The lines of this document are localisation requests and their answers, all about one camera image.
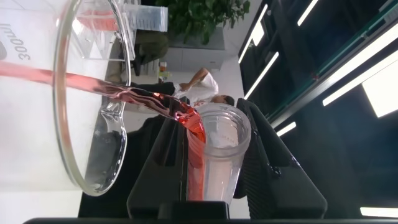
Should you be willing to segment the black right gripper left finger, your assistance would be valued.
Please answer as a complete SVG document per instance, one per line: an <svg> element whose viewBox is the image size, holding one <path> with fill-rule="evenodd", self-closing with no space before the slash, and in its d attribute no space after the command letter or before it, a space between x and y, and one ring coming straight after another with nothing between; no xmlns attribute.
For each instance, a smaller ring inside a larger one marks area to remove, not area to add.
<svg viewBox="0 0 398 224"><path fill-rule="evenodd" d="M159 208L187 200L186 129L166 119L127 198L130 218L157 218Z"/></svg>

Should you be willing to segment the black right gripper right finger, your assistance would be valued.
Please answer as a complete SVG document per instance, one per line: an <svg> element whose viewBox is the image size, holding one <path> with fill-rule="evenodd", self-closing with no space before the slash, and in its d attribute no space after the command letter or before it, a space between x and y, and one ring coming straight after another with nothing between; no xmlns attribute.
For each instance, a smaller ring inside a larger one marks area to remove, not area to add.
<svg viewBox="0 0 398 224"><path fill-rule="evenodd" d="M239 99L251 140L240 178L251 218L323 218L327 201L288 150L260 109Z"/></svg>

